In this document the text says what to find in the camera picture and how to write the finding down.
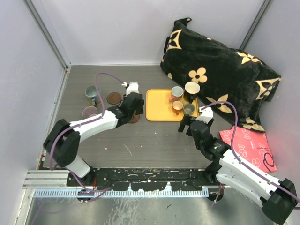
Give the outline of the pink mug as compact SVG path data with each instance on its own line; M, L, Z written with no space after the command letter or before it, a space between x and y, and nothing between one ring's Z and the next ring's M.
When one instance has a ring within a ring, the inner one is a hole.
M174 102L180 100L184 94L184 89L180 86L175 86L171 89L171 96L169 97L169 102Z

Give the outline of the purple transparent cup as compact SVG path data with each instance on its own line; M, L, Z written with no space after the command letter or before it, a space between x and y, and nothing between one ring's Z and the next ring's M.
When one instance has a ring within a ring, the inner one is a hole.
M87 106L82 111L82 117L87 119L98 114L98 109L94 106Z

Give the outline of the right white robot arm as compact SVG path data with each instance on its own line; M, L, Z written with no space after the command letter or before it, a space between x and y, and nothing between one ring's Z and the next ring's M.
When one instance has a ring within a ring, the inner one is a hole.
M208 183L229 185L256 203L271 221L284 224L300 202L294 183L267 174L233 151L227 143L213 137L212 123L212 110L204 109L198 117L185 114L178 128L178 132L183 132L188 126L187 135L211 161L205 169Z

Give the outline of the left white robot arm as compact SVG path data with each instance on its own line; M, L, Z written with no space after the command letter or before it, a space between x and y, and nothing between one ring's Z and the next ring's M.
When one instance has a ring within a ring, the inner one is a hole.
M58 166L73 172L84 186L90 185L95 175L93 168L78 156L79 144L98 133L125 125L143 113L144 100L138 83L125 82L123 86L126 86L126 94L120 105L109 107L103 115L80 121L57 121L43 144Z

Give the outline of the grey mug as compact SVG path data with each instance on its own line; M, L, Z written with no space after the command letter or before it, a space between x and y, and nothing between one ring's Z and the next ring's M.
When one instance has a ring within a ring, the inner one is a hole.
M89 86L86 91L85 91L85 96L87 98L87 102L89 105L91 106L98 106L101 104L100 98L99 98L99 94L101 94L100 89L98 89L98 91L96 90L95 85Z

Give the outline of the dark brown wooden coaster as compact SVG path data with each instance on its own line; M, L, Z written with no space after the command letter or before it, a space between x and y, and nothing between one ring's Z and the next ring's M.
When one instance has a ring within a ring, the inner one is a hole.
M111 92L106 100L111 105L118 105L122 101L122 95L118 92Z

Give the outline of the small orange cup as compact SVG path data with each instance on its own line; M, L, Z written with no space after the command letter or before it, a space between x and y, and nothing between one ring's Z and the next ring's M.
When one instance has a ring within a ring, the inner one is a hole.
M179 115L179 113L182 111L184 104L176 100L172 103L172 110L176 113L176 115Z

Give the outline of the black cup cream inside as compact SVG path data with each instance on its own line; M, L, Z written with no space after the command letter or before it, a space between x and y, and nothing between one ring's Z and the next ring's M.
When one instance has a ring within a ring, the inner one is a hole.
M185 84L184 99L190 104L197 98L197 94L200 91L199 84L191 81Z

